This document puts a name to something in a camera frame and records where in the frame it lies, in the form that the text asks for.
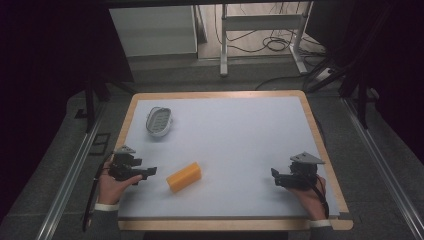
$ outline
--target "orange foam block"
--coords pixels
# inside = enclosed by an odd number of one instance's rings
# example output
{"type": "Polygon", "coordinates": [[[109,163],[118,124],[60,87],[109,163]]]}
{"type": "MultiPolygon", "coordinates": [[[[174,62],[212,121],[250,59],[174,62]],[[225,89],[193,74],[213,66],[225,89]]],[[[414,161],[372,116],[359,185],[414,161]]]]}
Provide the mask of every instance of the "orange foam block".
{"type": "Polygon", "coordinates": [[[194,162],[166,178],[166,181],[171,190],[176,193],[200,178],[202,178],[202,172],[197,162],[194,162]]]}

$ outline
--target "table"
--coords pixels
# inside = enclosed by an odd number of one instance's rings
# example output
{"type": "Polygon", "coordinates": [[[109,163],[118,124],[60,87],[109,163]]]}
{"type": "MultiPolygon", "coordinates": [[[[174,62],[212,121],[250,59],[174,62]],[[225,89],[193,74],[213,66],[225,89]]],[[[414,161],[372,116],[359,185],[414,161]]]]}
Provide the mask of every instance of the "table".
{"type": "MultiPolygon", "coordinates": [[[[117,140],[116,147],[120,147],[125,143],[128,135],[129,127],[134,116],[134,110],[138,100],[161,100],[161,99],[203,99],[203,98],[260,98],[260,97],[285,97],[294,96],[300,99],[301,105],[305,112],[308,124],[310,126],[314,141],[321,158],[326,162],[324,165],[327,179],[334,191],[336,202],[341,213],[338,218],[331,219],[334,229],[349,230],[353,227],[353,221],[343,219],[349,214],[346,202],[337,182],[330,159],[325,150],[323,141],[319,134],[317,125],[314,121],[311,109],[307,99],[301,91],[266,91],[266,92],[182,92],[182,93],[143,93],[134,95],[127,115],[125,117],[120,135],[117,140]]],[[[126,220],[119,221],[119,225],[123,230],[159,230],[159,231],[271,231],[271,230],[303,230],[308,229],[308,221],[306,219],[190,219],[190,220],[126,220]]]]}

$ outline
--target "black cable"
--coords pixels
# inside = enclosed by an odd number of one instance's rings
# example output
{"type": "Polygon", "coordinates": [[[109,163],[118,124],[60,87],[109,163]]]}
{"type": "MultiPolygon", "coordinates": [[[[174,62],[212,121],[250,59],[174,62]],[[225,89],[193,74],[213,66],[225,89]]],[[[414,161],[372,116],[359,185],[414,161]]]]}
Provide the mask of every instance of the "black cable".
{"type": "Polygon", "coordinates": [[[308,39],[306,39],[306,38],[302,38],[302,40],[303,40],[303,41],[306,41],[306,42],[310,42],[310,43],[316,44],[316,45],[323,46],[321,43],[314,42],[314,41],[308,40],[308,39]]]}
{"type": "Polygon", "coordinates": [[[283,13],[283,3],[281,3],[281,7],[280,7],[280,11],[278,11],[278,14],[283,13]]]}
{"type": "MultiPolygon", "coordinates": [[[[307,74],[305,74],[305,75],[288,76],[288,77],[276,77],[276,78],[268,79],[268,80],[266,80],[266,81],[264,81],[264,82],[260,83],[258,86],[256,86],[256,87],[255,87],[255,91],[257,91],[257,90],[258,90],[261,86],[263,86],[263,85],[265,85],[265,84],[267,84],[267,83],[270,83],[270,82],[276,81],[276,80],[286,79],[286,78],[301,78],[301,77],[305,77],[305,78],[307,78],[307,77],[311,76],[312,74],[315,74],[318,70],[320,70],[320,69],[321,69],[321,66],[325,65],[325,64],[327,63],[327,61],[329,61],[329,60],[330,60],[330,59],[329,59],[328,57],[326,57],[326,58],[325,58],[325,59],[323,59],[320,63],[318,63],[318,64],[315,66],[315,68],[314,68],[314,69],[312,69],[309,73],[307,73],[307,74]]],[[[304,90],[304,89],[305,89],[305,86],[306,86],[306,84],[305,84],[305,82],[304,82],[304,83],[303,83],[303,86],[302,86],[302,90],[304,90]]]]}
{"type": "Polygon", "coordinates": [[[256,87],[255,87],[255,91],[258,91],[258,89],[259,89],[262,85],[265,85],[265,84],[267,84],[267,83],[270,83],[270,82],[273,82],[273,81],[276,81],[276,80],[286,79],[286,78],[299,78],[299,77],[303,77],[303,76],[302,76],[302,75],[298,75],[298,76],[286,76],[286,77],[276,77],[276,78],[271,78],[271,79],[268,79],[268,80],[266,80],[266,81],[264,81],[264,82],[260,83],[258,86],[256,86],[256,87]]]}
{"type": "Polygon", "coordinates": [[[287,2],[287,5],[286,5],[286,14],[287,14],[287,9],[289,8],[289,5],[290,5],[290,2],[287,2]]]}
{"type": "Polygon", "coordinates": [[[240,3],[240,10],[244,13],[244,15],[247,15],[247,14],[244,12],[243,8],[241,7],[241,3],[240,3]]]}
{"type": "Polygon", "coordinates": [[[271,14],[272,9],[274,9],[276,6],[277,6],[277,3],[274,3],[274,6],[272,6],[271,10],[269,10],[269,13],[268,14],[271,14]]]}
{"type": "Polygon", "coordinates": [[[325,190],[324,190],[324,185],[322,184],[321,180],[319,179],[318,175],[316,176],[317,180],[319,181],[319,183],[321,184],[322,190],[324,191],[323,193],[321,193],[320,190],[318,190],[318,188],[312,184],[309,179],[303,175],[303,173],[301,171],[297,172],[300,176],[303,177],[303,180],[305,180],[306,183],[308,183],[308,185],[311,187],[312,190],[314,190],[314,192],[317,194],[319,201],[321,202],[322,207],[324,208],[324,214],[325,214],[325,218],[328,219],[329,215],[330,215],[330,209],[328,207],[328,203],[327,203],[327,199],[325,198],[325,190]]]}
{"type": "Polygon", "coordinates": [[[319,57],[319,56],[315,56],[315,55],[303,56],[303,62],[308,64],[311,67],[316,67],[318,64],[312,64],[307,60],[308,58],[311,58],[311,57],[319,57]]]}
{"type": "Polygon", "coordinates": [[[327,52],[309,52],[301,47],[298,49],[299,54],[303,56],[317,56],[317,57],[325,57],[327,56],[327,52]]]}
{"type": "MultiPolygon", "coordinates": [[[[282,9],[283,9],[283,5],[281,5],[281,7],[280,7],[280,11],[279,11],[280,13],[282,12],[282,9]]],[[[216,23],[216,5],[214,6],[214,20],[215,20],[215,34],[216,34],[216,38],[217,38],[218,42],[219,42],[220,44],[222,44],[221,40],[219,39],[219,35],[218,35],[218,28],[217,28],[217,23],[216,23]]],[[[243,37],[245,37],[245,36],[247,36],[247,35],[250,35],[250,34],[252,34],[252,33],[256,32],[256,31],[257,31],[257,30],[251,31],[251,32],[249,32],[249,33],[246,33],[246,34],[244,34],[244,35],[242,35],[242,36],[240,36],[240,37],[234,38],[234,39],[229,39],[228,37],[226,37],[226,39],[227,39],[228,41],[235,41],[235,40],[238,40],[238,39],[240,39],[240,38],[243,38],[243,37]]],[[[292,34],[291,34],[290,40],[289,40],[289,41],[287,41],[287,40],[285,40],[284,38],[273,37],[273,36],[272,36],[272,34],[274,33],[274,31],[275,31],[275,30],[273,30],[273,31],[271,32],[271,35],[270,35],[269,37],[266,37],[266,38],[264,38],[264,39],[262,40],[262,45],[263,45],[263,47],[262,47],[262,48],[259,48],[259,49],[256,49],[256,50],[246,50],[246,49],[242,49],[242,48],[240,48],[240,47],[236,47],[236,46],[233,46],[233,45],[227,45],[227,47],[228,47],[228,48],[235,48],[235,49],[237,49],[237,50],[240,50],[240,51],[243,51],[243,52],[247,52],[247,53],[255,53],[255,52],[259,52],[259,51],[262,51],[262,50],[263,50],[263,49],[265,49],[265,48],[268,48],[269,50],[274,51],[274,52],[284,51],[285,49],[287,49],[287,48],[290,46],[291,41],[293,40],[293,32],[292,32],[292,34]],[[283,47],[282,47],[281,49],[273,48],[273,47],[271,47],[271,46],[270,46],[272,43],[283,44],[283,47]]]]}
{"type": "Polygon", "coordinates": [[[100,163],[99,167],[97,168],[96,174],[94,175],[93,184],[91,185],[91,190],[90,190],[90,196],[88,197],[87,205],[84,211],[84,217],[82,220],[83,232],[87,230],[88,219],[90,218],[91,203],[93,202],[94,193],[96,192],[96,189],[97,189],[97,183],[99,182],[99,178],[103,172],[103,166],[105,162],[112,156],[112,154],[113,154],[113,151],[103,159],[102,163],[100,163]]]}
{"type": "Polygon", "coordinates": [[[296,14],[297,14],[297,11],[299,11],[299,5],[300,5],[300,2],[297,2],[296,14]]]}
{"type": "Polygon", "coordinates": [[[324,142],[324,146],[327,146],[327,140],[326,140],[326,138],[325,138],[324,130],[322,129],[322,124],[321,124],[321,122],[318,120],[318,118],[315,116],[315,114],[314,114],[314,113],[312,113],[312,116],[314,117],[315,122],[316,122],[316,124],[317,124],[317,126],[318,126],[318,131],[319,131],[319,133],[321,134],[321,138],[322,138],[322,141],[324,142]]]}

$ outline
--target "hand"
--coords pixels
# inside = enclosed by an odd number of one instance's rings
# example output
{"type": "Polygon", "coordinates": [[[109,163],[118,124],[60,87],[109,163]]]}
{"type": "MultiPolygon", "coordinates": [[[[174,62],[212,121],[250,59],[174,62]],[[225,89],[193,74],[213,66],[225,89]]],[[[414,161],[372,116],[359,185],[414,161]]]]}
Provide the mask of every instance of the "hand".
{"type": "Polygon", "coordinates": [[[113,177],[109,176],[108,170],[112,161],[107,161],[103,165],[102,175],[99,178],[99,198],[98,203],[114,205],[117,204],[121,198],[122,193],[128,186],[137,183],[141,180],[142,176],[134,176],[125,181],[116,181],[113,177]]]}
{"type": "MultiPolygon", "coordinates": [[[[317,189],[325,196],[325,179],[318,176],[318,181],[316,184],[317,189]]],[[[309,215],[309,219],[312,221],[327,219],[325,217],[325,210],[321,201],[318,198],[318,195],[314,190],[309,189],[306,191],[286,188],[289,192],[293,193],[298,199],[302,207],[306,210],[309,215]]]]}

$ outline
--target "wrist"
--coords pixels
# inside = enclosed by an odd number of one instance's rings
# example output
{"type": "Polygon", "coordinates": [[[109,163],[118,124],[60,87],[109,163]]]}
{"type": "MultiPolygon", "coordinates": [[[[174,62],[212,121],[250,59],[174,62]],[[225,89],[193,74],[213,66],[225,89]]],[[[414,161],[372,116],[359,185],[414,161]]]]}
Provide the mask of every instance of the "wrist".
{"type": "Polygon", "coordinates": [[[317,220],[317,221],[310,221],[309,226],[311,228],[319,228],[319,227],[331,227],[331,222],[328,219],[325,220],[317,220]]]}
{"type": "Polygon", "coordinates": [[[102,203],[96,203],[94,205],[95,210],[104,211],[104,212],[111,212],[111,211],[117,211],[119,209],[119,204],[102,204],[102,203]]]}
{"type": "Polygon", "coordinates": [[[304,207],[308,213],[309,220],[317,221],[327,219],[325,216],[325,209],[319,201],[313,201],[304,207]]]}
{"type": "Polygon", "coordinates": [[[116,205],[118,204],[119,200],[116,200],[115,198],[107,197],[107,196],[99,196],[97,199],[97,203],[99,204],[105,204],[105,205],[116,205]]]}

